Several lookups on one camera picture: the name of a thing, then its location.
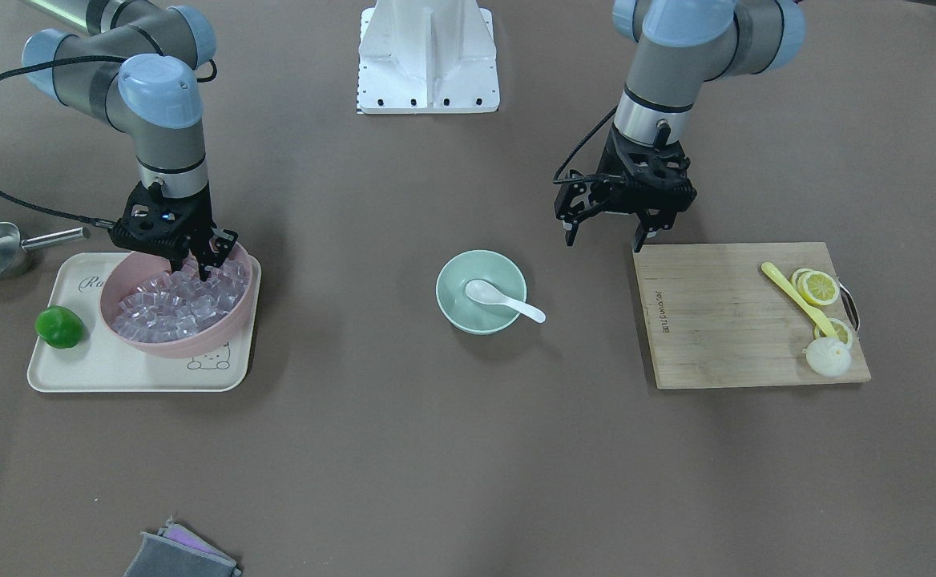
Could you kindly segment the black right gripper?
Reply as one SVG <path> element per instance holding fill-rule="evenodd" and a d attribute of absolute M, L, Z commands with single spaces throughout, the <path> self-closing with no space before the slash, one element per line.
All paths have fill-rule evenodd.
<path fill-rule="evenodd" d="M 182 271 L 194 256 L 200 280 L 207 281 L 225 263 L 238 235 L 216 228 L 208 185 L 185 198 L 165 196 L 161 189 L 138 182 L 109 237 L 119 248 L 170 259 L 170 273 Z"/>

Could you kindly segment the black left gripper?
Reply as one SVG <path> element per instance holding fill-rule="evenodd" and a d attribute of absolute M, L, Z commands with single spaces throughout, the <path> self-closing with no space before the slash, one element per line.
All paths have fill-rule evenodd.
<path fill-rule="evenodd" d="M 637 212 L 634 252 L 659 230 L 673 227 L 677 213 L 688 210 L 696 198 L 696 188 L 688 178 L 691 164 L 680 141 L 667 143 L 669 128 L 657 129 L 654 145 L 648 146 L 626 138 L 618 128 L 608 132 L 601 154 L 599 174 L 625 176 L 631 200 Z"/>

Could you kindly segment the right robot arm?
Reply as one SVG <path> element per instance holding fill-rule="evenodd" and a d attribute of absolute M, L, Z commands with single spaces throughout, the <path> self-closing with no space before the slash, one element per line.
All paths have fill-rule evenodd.
<path fill-rule="evenodd" d="M 196 8 L 148 1 L 36 1 L 73 33 L 42 30 L 22 49 L 30 82 L 131 137 L 139 182 L 108 225 L 113 244 L 200 279 L 223 265 L 237 234 L 218 228 L 209 199 L 202 99 L 196 71 L 216 53 L 211 23 Z"/>

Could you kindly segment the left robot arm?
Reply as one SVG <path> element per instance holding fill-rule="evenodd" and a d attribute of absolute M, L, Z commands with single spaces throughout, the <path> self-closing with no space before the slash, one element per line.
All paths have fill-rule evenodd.
<path fill-rule="evenodd" d="M 597 211 L 633 213 L 634 251 L 696 198 L 681 136 L 701 87 L 780 68 L 804 44 L 794 1 L 617 1 L 615 28 L 636 44 L 591 188 Z"/>

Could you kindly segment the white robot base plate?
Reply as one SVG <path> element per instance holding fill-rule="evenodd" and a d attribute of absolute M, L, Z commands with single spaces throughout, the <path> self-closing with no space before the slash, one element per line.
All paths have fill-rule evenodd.
<path fill-rule="evenodd" d="M 491 113 L 500 106 L 493 15 L 475 1 L 377 1 L 361 12 L 356 110 Z"/>

